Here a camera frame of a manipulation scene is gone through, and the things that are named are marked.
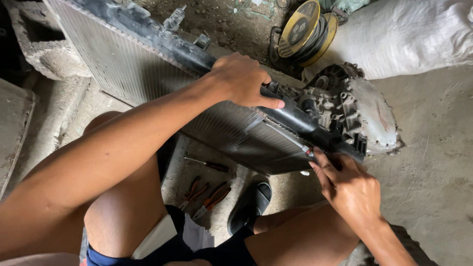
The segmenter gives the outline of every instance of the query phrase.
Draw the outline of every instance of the dust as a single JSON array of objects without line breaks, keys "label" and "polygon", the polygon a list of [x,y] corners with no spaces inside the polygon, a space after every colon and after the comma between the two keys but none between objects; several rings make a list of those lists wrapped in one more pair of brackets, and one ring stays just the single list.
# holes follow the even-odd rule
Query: dust
[{"label": "dust", "polygon": [[251,0],[138,0],[159,22],[184,5],[185,18],[180,29],[211,38],[233,52],[249,55],[268,65],[269,36],[273,26],[282,27],[287,14],[272,0],[256,6]]}]

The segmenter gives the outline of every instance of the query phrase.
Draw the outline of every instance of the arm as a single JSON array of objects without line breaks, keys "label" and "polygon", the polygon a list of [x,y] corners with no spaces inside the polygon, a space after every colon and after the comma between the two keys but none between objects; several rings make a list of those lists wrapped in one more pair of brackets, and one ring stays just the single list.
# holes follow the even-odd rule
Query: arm
[{"label": "arm", "polygon": [[[248,56],[222,57],[198,81],[125,112],[55,151],[0,205],[0,260],[72,252],[61,243],[72,238],[68,225],[77,224],[82,231],[87,203],[137,170],[202,111],[224,100],[282,108],[284,102],[259,92],[269,81]],[[79,247],[80,239],[74,240]]]},{"label": "arm", "polygon": [[322,186],[322,194],[365,243],[382,266],[415,266],[379,210],[381,202],[378,180],[350,156],[337,154],[342,165],[338,171],[325,154],[314,148],[318,164],[309,162]]}]

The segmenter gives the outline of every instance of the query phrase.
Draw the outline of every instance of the thigh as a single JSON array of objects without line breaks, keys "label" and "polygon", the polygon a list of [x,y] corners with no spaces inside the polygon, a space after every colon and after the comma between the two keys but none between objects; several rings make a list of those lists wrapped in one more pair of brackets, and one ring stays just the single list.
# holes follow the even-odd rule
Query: thigh
[{"label": "thigh", "polygon": [[245,239],[258,266],[337,265],[359,238],[328,204],[312,208],[277,228]]},{"label": "thigh", "polygon": [[[97,117],[85,133],[118,114],[109,112]],[[99,196],[87,210],[84,222],[94,250],[109,257],[130,257],[166,215],[154,154],[141,168]]]}]

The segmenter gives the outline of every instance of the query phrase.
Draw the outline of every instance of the fingernail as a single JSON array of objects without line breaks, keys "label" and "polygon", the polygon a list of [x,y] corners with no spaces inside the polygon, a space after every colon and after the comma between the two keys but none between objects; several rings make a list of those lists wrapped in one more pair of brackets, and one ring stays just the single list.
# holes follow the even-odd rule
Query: fingernail
[{"label": "fingernail", "polygon": [[278,109],[281,109],[285,106],[286,104],[284,103],[284,101],[279,101],[278,103]]}]

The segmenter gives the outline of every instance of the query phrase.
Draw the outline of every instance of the orange-handled pliers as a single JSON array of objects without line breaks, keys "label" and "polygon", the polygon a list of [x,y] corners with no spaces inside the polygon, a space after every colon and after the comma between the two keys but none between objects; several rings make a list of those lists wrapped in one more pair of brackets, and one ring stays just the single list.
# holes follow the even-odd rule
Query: orange-handled pliers
[{"label": "orange-handled pliers", "polygon": [[181,206],[179,206],[179,209],[181,209],[181,211],[183,211],[189,203],[194,202],[195,198],[202,195],[205,191],[207,191],[207,189],[209,189],[210,183],[207,182],[207,183],[205,183],[203,188],[201,188],[199,191],[195,192],[197,184],[199,183],[200,179],[201,179],[200,176],[196,176],[194,178],[194,181],[192,181],[191,187],[189,188],[189,191],[187,191],[184,195],[184,197],[185,197],[184,202],[181,204]]},{"label": "orange-handled pliers", "polygon": [[227,184],[226,182],[223,182],[222,184],[220,184],[218,187],[216,187],[212,191],[212,193],[209,195],[209,197],[204,200],[204,205],[202,205],[202,207],[192,217],[193,221],[195,221],[195,220],[201,218],[202,216],[204,216],[204,214],[207,211],[211,211],[213,209],[213,206],[215,206],[217,203],[221,202],[227,196],[227,194],[230,192],[230,190],[232,190],[232,188],[228,187],[227,189],[223,189],[223,186],[226,185],[226,184]]}]

